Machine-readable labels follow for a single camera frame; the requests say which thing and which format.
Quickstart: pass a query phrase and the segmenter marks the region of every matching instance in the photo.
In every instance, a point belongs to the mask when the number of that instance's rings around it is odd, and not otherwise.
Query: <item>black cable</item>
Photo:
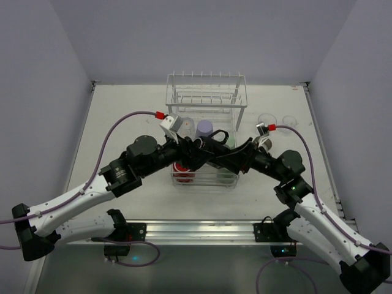
[[[266,216],[266,217],[263,218],[262,222],[260,223],[260,229],[261,229],[261,231],[262,231],[262,235],[263,235],[263,236],[266,235],[266,234],[264,234],[263,224],[264,224],[264,222],[265,222],[267,219],[270,219],[271,222],[273,222],[272,217],[270,217],[270,216]]]

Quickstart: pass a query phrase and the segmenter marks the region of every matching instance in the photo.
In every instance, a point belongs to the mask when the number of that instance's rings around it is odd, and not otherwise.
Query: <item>gray wall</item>
[[[358,0],[311,83],[344,208],[362,234],[390,249],[391,16],[390,0]]]
[[[173,70],[313,77],[355,0],[51,0],[92,79],[165,83]]]
[[[47,0],[1,1],[0,219],[65,185],[90,102],[90,82]],[[0,244],[18,244],[11,225]],[[30,263],[0,251],[0,293],[21,293]]]

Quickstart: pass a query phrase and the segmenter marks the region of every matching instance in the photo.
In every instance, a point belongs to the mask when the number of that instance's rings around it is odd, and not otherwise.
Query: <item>red connector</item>
[[[276,130],[276,125],[275,124],[269,124],[268,125],[268,130],[271,132],[273,130]]]
[[[163,112],[157,111],[157,112],[155,113],[155,117],[156,117],[157,119],[164,119],[164,118],[166,117],[166,114],[163,113]]]

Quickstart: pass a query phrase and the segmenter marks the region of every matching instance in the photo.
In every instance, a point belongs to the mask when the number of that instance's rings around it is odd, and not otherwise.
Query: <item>tabletop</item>
[[[167,112],[165,85],[97,85],[92,97],[87,121],[72,170],[69,189],[86,181],[96,164],[98,153],[109,128],[117,119],[137,110]],[[278,124],[284,116],[296,119],[296,129],[306,139],[315,164],[315,176],[320,198],[337,213],[335,197],[323,160],[311,111],[301,86],[247,86],[248,107],[245,109],[237,133],[240,145],[258,135],[255,128],[258,116],[272,114]],[[122,122],[112,133],[102,158],[107,165],[140,135],[151,135],[164,143],[159,120],[140,115]],[[309,161],[295,134],[277,130],[271,134],[271,155],[278,157],[285,150],[298,151],[306,171],[303,178],[311,183]],[[275,196],[277,181],[256,171],[240,175],[234,189],[220,187],[175,187],[170,168],[143,179],[143,185],[117,199],[97,205],[79,217],[96,216],[107,210],[120,209],[126,219],[262,219],[274,217],[287,209]]]

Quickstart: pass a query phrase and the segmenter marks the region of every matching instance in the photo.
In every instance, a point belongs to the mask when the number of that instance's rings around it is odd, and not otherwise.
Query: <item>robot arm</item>
[[[390,256],[361,245],[384,251],[388,251],[388,248],[382,243],[373,245],[353,231],[321,200],[316,201],[313,188],[301,177],[305,167],[300,154],[288,150],[277,159],[271,157],[262,148],[269,128],[263,124],[257,128],[261,137],[254,141],[249,139],[234,150],[223,150],[211,138],[202,138],[200,147],[217,154],[211,160],[213,164],[233,173],[246,173],[252,168],[279,181],[274,190],[278,199],[289,209],[275,217],[277,230],[303,243],[327,261],[339,273],[343,285],[350,293],[371,293],[390,276]]]
[[[160,124],[167,142],[158,145],[150,136],[141,136],[126,148],[120,157],[101,169],[90,187],[67,205],[48,214],[41,211],[58,206],[73,197],[83,185],[64,195],[41,205],[27,207],[20,204],[13,208],[14,218],[37,216],[15,223],[15,229],[25,260],[34,260],[51,252],[55,244],[64,244],[78,239],[107,237],[127,239],[127,224],[119,211],[110,210],[107,215],[86,220],[71,218],[87,209],[120,197],[141,186],[141,179],[179,162],[183,167],[197,170],[205,163],[223,167],[233,173],[247,173],[257,170],[277,181],[274,188],[278,199],[289,207],[274,219],[278,230],[302,242],[319,254],[340,274],[341,281],[351,293],[370,293],[390,275],[390,256],[369,251],[360,244],[374,246],[354,232],[339,217],[334,215],[324,203],[321,209],[315,201],[313,188],[301,177],[305,171],[302,158],[296,151],[288,150],[278,158],[273,158],[263,148],[269,128],[257,126],[260,137],[248,139],[243,145],[229,149],[223,141],[200,137],[195,141],[177,136],[181,118],[167,116]],[[333,220],[357,244],[347,240],[323,214],[328,213]],[[388,250],[382,243],[374,246]]]
[[[126,239],[127,224],[119,211],[114,214],[110,210],[107,215],[93,219],[72,218],[140,187],[142,178],[174,162],[197,170],[213,158],[214,154],[198,149],[190,138],[176,135],[181,121],[179,116],[167,116],[160,124],[167,139],[164,145],[158,145],[155,138],[147,135],[138,137],[118,159],[102,168],[87,188],[82,184],[40,205],[15,206],[12,209],[14,219],[28,217],[15,223],[24,259],[30,261],[41,258],[50,253],[55,245],[78,239]]]

